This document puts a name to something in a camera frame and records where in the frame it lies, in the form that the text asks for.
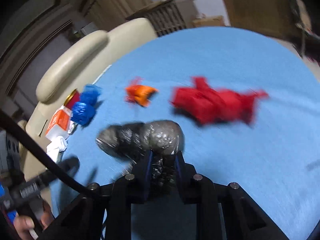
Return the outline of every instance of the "radiator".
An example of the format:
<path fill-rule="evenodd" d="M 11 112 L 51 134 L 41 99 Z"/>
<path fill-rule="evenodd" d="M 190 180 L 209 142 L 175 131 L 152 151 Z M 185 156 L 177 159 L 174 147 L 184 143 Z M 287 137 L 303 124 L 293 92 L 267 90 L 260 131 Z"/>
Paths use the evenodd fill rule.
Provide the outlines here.
<path fill-rule="evenodd" d="M 198 11 L 193 0 L 161 0 L 130 15 L 126 20 L 147 18 L 157 35 L 163 36 L 178 30 L 193 28 Z"/>

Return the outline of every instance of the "cardboard box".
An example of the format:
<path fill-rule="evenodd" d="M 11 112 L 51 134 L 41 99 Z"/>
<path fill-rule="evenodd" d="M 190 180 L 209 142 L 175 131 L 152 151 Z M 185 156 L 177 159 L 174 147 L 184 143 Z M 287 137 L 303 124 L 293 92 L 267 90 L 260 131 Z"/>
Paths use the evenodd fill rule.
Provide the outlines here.
<path fill-rule="evenodd" d="M 221 15 L 193 20 L 193 25 L 194 27 L 225 26 L 224 18 Z"/>
<path fill-rule="evenodd" d="M 62 136 L 64 139 L 69 137 L 68 129 L 70 124 L 71 110 L 65 106 L 60 107 L 50 120 L 45 136 L 53 141 L 58 136 Z"/>

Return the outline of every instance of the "blue plastic bag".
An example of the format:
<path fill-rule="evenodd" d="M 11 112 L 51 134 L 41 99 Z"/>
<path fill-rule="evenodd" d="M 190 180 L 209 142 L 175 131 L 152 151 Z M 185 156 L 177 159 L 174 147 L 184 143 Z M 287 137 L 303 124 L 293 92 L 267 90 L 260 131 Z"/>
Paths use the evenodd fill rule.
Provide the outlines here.
<path fill-rule="evenodd" d="M 80 94 L 80 102 L 94 106 L 99 95 L 101 95 L 100 87 L 91 84 L 85 85 L 83 92 Z"/>
<path fill-rule="evenodd" d="M 96 109 L 89 104 L 76 102 L 72 108 L 72 114 L 71 121 L 80 125 L 86 125 L 96 114 Z"/>

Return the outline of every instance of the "finger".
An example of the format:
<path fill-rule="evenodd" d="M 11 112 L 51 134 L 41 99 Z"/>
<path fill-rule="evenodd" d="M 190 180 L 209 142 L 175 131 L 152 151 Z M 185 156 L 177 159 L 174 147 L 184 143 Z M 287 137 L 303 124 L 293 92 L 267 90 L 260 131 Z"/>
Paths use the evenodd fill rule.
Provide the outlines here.
<path fill-rule="evenodd" d="M 35 227 L 32 219 L 26 216 L 17 216 L 13 221 L 14 228 L 22 240 L 33 240 L 29 233 Z"/>
<path fill-rule="evenodd" d="M 44 201 L 43 202 L 43 210 L 44 210 L 44 214 L 41 216 L 41 223 L 44 226 L 44 229 L 46 229 L 54 220 L 54 217 L 51 213 L 51 208 L 50 205 Z"/>
<path fill-rule="evenodd" d="M 51 212 L 45 212 L 41 217 L 41 223 L 43 224 L 44 229 L 46 229 L 52 223 L 53 220 L 54 218 Z"/>
<path fill-rule="evenodd" d="M 43 201 L 43 210 L 44 210 L 44 212 L 51 213 L 51 207 L 47 203 L 47 201 Z"/>

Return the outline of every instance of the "table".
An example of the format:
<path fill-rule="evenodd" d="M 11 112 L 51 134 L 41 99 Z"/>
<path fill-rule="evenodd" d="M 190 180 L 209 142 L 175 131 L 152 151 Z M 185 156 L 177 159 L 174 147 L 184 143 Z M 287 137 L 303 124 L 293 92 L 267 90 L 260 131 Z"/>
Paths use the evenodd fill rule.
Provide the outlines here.
<path fill-rule="evenodd" d="M 124 88 L 136 76 L 159 89 L 148 108 L 124 101 Z M 198 127 L 175 115 L 172 88 L 205 76 L 213 88 L 264 89 L 256 122 Z M 226 27 L 187 29 L 151 41 L 114 63 L 97 82 L 103 89 L 97 114 L 69 138 L 63 158 L 78 156 L 74 178 L 87 185 L 112 182 L 127 162 L 116 160 L 95 144 L 98 132 L 113 123 L 171 119 L 185 134 L 184 158 L 198 173 L 241 187 L 290 240 L 304 240 L 319 221 L 320 85 L 304 63 L 276 41 Z M 60 182 L 51 187 L 55 215 L 76 193 Z M 194 239 L 195 208 L 176 196 L 134 207 L 132 239 Z M 153 212 L 167 210 L 168 217 Z"/>

